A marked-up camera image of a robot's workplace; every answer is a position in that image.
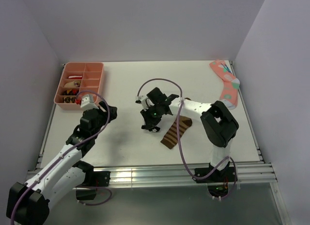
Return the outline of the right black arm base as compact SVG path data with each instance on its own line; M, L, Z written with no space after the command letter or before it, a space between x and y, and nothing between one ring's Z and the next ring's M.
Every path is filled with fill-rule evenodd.
M197 184L206 183L208 184L208 193L217 199L222 199L230 194L232 189L236 187L238 176L236 173L236 168L230 166L230 161L223 170L216 169L209 177L199 180L198 178L203 178L208 175L214 167L210 164L208 167L195 168L193 180Z

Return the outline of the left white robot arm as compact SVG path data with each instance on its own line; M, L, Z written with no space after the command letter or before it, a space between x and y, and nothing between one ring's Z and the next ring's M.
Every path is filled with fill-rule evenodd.
M117 108L103 101L83 111L79 125L54 159L25 183L11 187L6 211L11 224L42 225L73 188L97 188L94 167L82 158L95 145L102 128L116 118Z

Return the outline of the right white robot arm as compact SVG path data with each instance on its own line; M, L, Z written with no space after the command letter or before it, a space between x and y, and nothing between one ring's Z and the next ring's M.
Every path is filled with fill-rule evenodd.
M147 95L137 95L136 103L142 105L140 111L144 124L143 130L159 132L158 124L164 115L176 116L176 132L182 162L187 172L195 181L202 181L209 177L214 181L221 181L227 174L229 167L230 146L239 124L231 112L221 101L214 103L200 103L184 98L182 95L165 95L159 88L154 88ZM213 144L213 156L208 174L203 177L194 175L188 168L183 156L180 142L180 117L188 117L200 121L209 141Z

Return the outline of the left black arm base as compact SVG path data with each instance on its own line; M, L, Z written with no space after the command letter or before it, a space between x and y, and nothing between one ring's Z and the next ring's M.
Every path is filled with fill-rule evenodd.
M86 175L86 180L77 186L75 190L75 196L79 203L85 205L101 205L108 202L112 198L112 191L108 189L110 181L110 171L94 171L91 174ZM107 199L103 202L88 203L87 201L92 201L99 194L108 194Z

